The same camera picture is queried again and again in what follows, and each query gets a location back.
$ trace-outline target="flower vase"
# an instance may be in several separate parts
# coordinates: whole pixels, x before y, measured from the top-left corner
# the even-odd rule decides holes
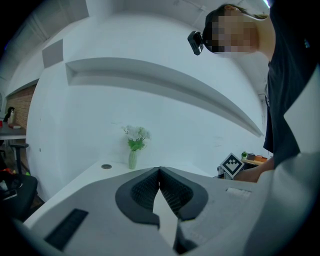
[[[129,155],[129,169],[133,170],[136,168],[137,165],[137,151],[130,152]]]

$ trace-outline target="curved white shelf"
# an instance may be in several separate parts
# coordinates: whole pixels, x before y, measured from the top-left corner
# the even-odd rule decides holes
[[[263,134],[255,122],[225,95],[188,74],[162,65],[137,59],[101,57],[68,62],[66,71],[70,86],[112,85],[144,91],[215,113],[256,136]],[[124,84],[117,78],[137,83]]]

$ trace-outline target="white ceiling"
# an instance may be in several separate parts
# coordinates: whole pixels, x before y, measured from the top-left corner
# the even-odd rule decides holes
[[[106,6],[106,2],[112,5],[113,2],[122,0],[44,1],[9,42],[0,61],[0,85],[11,79],[19,62],[36,46],[68,24],[87,17],[89,14],[86,1],[90,1],[91,5],[96,1],[97,5]],[[226,3],[225,0],[124,0],[123,2],[124,10],[161,14],[187,23],[199,31],[204,28],[206,15]],[[253,14],[269,11],[263,0],[229,0],[227,2],[244,7]],[[267,81],[268,60],[262,54],[255,53],[236,59],[235,62],[247,74],[257,93],[262,94]]]

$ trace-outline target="black slot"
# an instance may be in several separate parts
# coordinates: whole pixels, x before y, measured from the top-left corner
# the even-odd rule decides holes
[[[74,209],[46,237],[45,241],[58,250],[62,251],[87,215],[88,212],[85,210]]]

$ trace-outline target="black shirt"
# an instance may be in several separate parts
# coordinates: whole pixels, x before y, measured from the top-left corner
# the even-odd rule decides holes
[[[284,114],[307,85],[318,60],[312,34],[317,32],[310,29],[315,25],[313,17],[300,15],[297,6],[293,12],[290,9],[293,2],[289,5],[284,2],[276,1],[270,8],[275,49],[269,63],[268,117],[263,147],[273,153],[274,167],[300,152]]]

